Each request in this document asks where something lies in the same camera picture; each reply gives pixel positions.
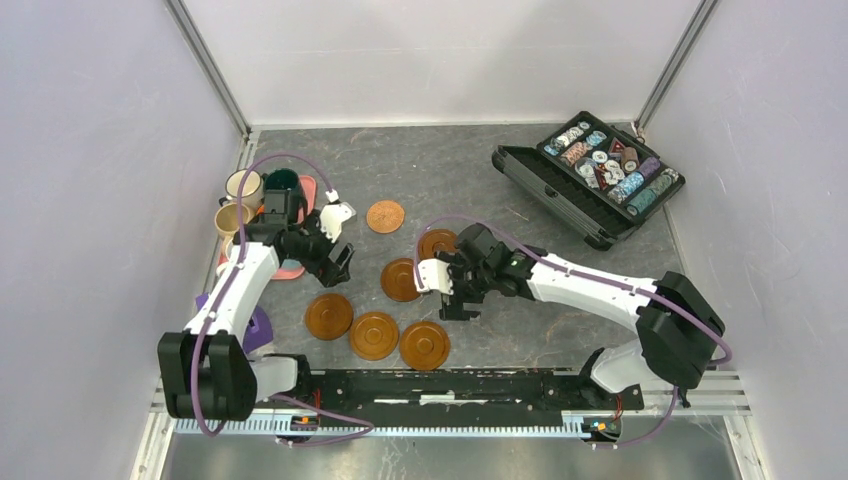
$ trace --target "black case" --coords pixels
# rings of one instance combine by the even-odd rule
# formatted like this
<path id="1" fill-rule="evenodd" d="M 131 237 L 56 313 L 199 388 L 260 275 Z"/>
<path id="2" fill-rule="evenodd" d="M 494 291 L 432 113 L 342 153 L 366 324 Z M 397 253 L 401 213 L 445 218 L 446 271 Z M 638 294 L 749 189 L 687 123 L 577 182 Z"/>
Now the black case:
<path id="1" fill-rule="evenodd" d="M 663 204 L 674 195 L 686 179 L 677 172 L 677 179 L 665 190 L 648 208 L 637 215 L 632 215 L 626 209 L 626 202 L 617 204 L 607 193 L 613 188 L 600 190 L 590 188 L 572 166 L 545 151 L 544 147 L 551 140 L 561 135 L 580 122 L 588 122 L 591 128 L 570 145 L 584 141 L 594 131 L 601 131 L 607 138 L 592 149 L 609 151 L 614 139 L 618 139 L 627 147 L 636 149 L 639 160 L 649 157 L 660 160 L 660 156 L 637 141 L 629 133 L 605 124 L 589 112 L 580 112 L 540 142 L 536 148 L 500 145 L 492 153 L 492 165 L 501 173 L 512 179 L 523 189 L 541 201 L 558 218 L 585 234 L 584 241 L 597 250 L 609 248 L 642 226 Z M 660 161 L 660 167 L 642 185 L 627 197 L 627 201 L 635 198 L 639 192 L 662 174 L 668 168 Z"/>

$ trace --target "poker chip set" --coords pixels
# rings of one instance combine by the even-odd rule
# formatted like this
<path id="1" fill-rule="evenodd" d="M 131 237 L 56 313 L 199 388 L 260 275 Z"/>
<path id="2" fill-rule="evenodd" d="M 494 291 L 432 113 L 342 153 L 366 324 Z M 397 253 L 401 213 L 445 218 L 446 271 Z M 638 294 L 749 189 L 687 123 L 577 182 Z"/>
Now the poker chip set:
<path id="1" fill-rule="evenodd" d="M 585 111 L 535 149 L 499 146 L 492 163 L 599 250 L 627 238 L 686 182 L 656 152 Z"/>

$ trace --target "gray floor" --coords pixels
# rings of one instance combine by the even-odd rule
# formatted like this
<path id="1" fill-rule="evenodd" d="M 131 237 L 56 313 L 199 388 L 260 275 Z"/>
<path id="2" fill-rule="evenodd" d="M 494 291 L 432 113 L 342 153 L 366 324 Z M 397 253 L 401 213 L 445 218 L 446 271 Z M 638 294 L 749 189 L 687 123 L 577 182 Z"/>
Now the gray floor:
<path id="1" fill-rule="evenodd" d="M 489 161 L 498 144 L 533 145 L 554 125 L 410 127 L 264 132 L 259 159 L 278 150 L 305 153 L 325 167 L 342 199 L 360 213 L 344 236 L 357 252 L 353 280 L 334 289 L 356 314 L 381 310 L 401 330 L 410 323 L 438 321 L 439 298 L 396 303 L 380 289 L 389 261 L 412 254 L 421 226 L 444 213 L 488 220 L 525 243 L 544 247 L 573 262 L 629 276 L 658 277 L 680 270 L 666 219 L 652 218 L 609 252 L 586 246 Z M 291 165 L 279 162 L 264 171 Z M 390 235 L 373 233 L 365 212 L 382 199 L 406 209 L 406 223 Z M 455 231 L 466 224 L 444 225 Z M 380 362 L 359 359 L 347 339 L 323 342 L 303 325 L 308 303 L 325 293 L 304 277 L 268 286 L 260 305 L 274 322 L 273 345 L 261 352 L 305 353 L 314 368 L 404 367 L 397 352 Z M 562 305 L 505 299 L 490 294 L 481 318 L 443 323 L 452 350 L 444 366 L 579 366 L 601 346 L 633 334 L 610 321 Z M 653 418 L 626 418 L 624 437 L 638 436 Z M 342 445 L 290 450 L 266 437 L 216 439 L 178 435 L 164 478 L 191 479 L 457 479 L 457 478 L 738 478 L 724 423 L 717 418 L 675 418 L 654 440 L 618 452 L 592 452 L 582 442 L 561 439 L 366 438 Z"/>
<path id="2" fill-rule="evenodd" d="M 373 310 L 388 313 L 401 332 L 419 320 L 438 321 L 439 297 L 394 302 L 380 288 L 380 273 L 391 260 L 411 257 L 420 228 L 444 213 L 487 220 L 527 244 L 594 268 L 646 277 L 679 271 L 663 215 L 655 215 L 610 251 L 597 252 L 492 167 L 490 156 L 498 144 L 533 145 L 555 128 L 489 125 L 271 131 L 260 135 L 255 158 L 289 150 L 306 154 L 325 167 L 342 199 L 359 214 L 344 230 L 344 238 L 356 249 L 352 280 L 332 291 L 347 296 L 357 316 Z M 261 170 L 291 166 L 309 172 L 296 162 L 271 162 L 276 163 Z M 323 191 L 319 185 L 319 194 Z M 365 212 L 382 199 L 395 200 L 406 210 L 404 225 L 389 235 L 376 234 L 365 224 Z M 452 221 L 443 226 L 458 232 L 466 225 Z M 303 325 L 303 313 L 312 299 L 326 292 L 307 276 L 269 285 L 259 304 L 274 323 L 275 339 L 273 347 L 259 353 L 305 353 L 314 368 L 405 367 L 397 350 L 384 360 L 369 362 L 353 354 L 346 337 L 333 342 L 312 337 Z M 472 322 L 443 323 L 452 345 L 445 367 L 579 366 L 598 347 L 634 338 L 624 328 L 574 308 L 503 298 L 497 293 L 489 294 L 482 312 Z"/>

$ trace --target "white mug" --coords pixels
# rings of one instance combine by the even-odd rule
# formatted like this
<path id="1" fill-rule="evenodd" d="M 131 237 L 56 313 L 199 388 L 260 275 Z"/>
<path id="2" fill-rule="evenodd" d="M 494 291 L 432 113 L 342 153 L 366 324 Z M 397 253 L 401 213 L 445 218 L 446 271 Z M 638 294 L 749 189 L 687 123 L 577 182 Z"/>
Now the white mug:
<path id="1" fill-rule="evenodd" d="M 235 202 L 236 195 L 238 195 L 238 185 L 241 182 L 241 179 L 244 178 L 244 174 L 247 170 L 239 170 L 234 172 L 227 178 L 226 183 L 224 184 L 224 188 L 227 191 L 226 197 L 221 197 L 218 200 L 218 203 L 223 206 L 228 202 Z M 253 210 L 254 212 L 259 210 L 259 207 L 262 206 L 262 201 L 265 197 L 265 189 L 264 189 L 264 180 L 262 176 L 256 172 L 250 172 L 250 175 L 247 176 L 247 181 L 244 182 L 244 190 L 241 192 L 241 203 L 245 207 Z"/>

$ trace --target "brown plate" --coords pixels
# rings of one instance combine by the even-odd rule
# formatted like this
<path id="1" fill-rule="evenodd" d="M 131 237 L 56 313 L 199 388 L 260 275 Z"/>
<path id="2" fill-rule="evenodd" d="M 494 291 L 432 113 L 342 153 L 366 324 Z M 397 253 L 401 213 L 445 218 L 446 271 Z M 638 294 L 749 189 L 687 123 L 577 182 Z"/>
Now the brown plate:
<path id="1" fill-rule="evenodd" d="M 392 233 L 403 225 L 405 213 L 399 203 L 392 200 L 381 200 L 365 215 L 365 221 L 371 230 L 377 233 Z"/>
<path id="2" fill-rule="evenodd" d="M 338 293 L 321 295 L 309 304 L 303 323 L 315 338 L 335 340 L 350 328 L 353 307 Z"/>
<path id="3" fill-rule="evenodd" d="M 418 257 L 421 260 L 427 260 L 436 258 L 436 252 L 439 251 L 454 253 L 456 252 L 453 244 L 455 241 L 456 234 L 446 228 L 430 230 L 418 242 Z"/>
<path id="4" fill-rule="evenodd" d="M 380 360 L 397 346 L 400 331 L 394 319 L 383 312 L 368 312 L 350 327 L 350 348 L 365 360 Z"/>
<path id="5" fill-rule="evenodd" d="M 400 337 L 400 356 L 415 370 L 435 370 L 445 363 L 449 353 L 450 339 L 437 323 L 413 323 Z"/>
<path id="6" fill-rule="evenodd" d="M 380 275 L 380 285 L 386 296 L 396 302 L 411 302 L 421 294 L 415 289 L 412 259 L 398 258 L 386 265 Z"/>

